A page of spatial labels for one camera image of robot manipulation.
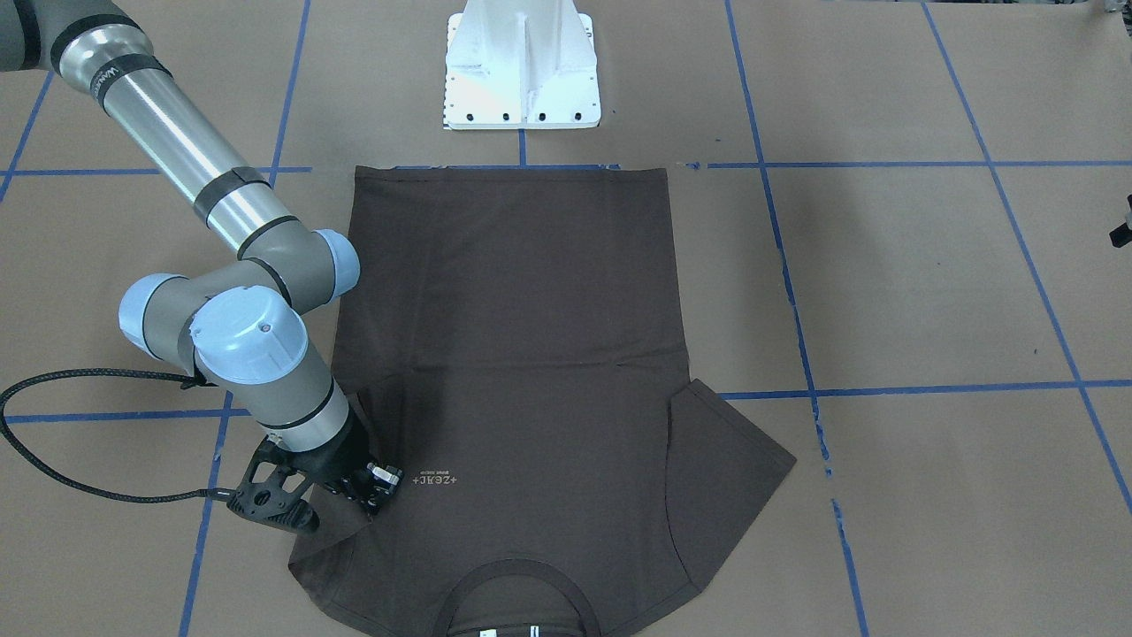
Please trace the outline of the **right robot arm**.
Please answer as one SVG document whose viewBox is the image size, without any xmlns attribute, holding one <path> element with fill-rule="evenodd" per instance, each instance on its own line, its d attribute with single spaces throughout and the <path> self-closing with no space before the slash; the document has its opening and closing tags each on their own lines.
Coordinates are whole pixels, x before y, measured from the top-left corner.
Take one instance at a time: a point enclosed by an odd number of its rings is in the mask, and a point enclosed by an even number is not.
<svg viewBox="0 0 1132 637">
<path fill-rule="evenodd" d="M 305 316 L 360 279 L 348 236 L 311 230 L 271 178 L 186 96 L 142 25 L 113 1 L 5 1 L 3 70 L 82 92 L 165 177 L 229 258 L 196 275 L 155 273 L 125 291 L 119 329 L 187 387 L 218 387 L 263 438 L 238 487 L 211 499 L 247 520 L 312 533 L 318 487 L 375 515 L 402 472 L 380 459 Z"/>
</svg>

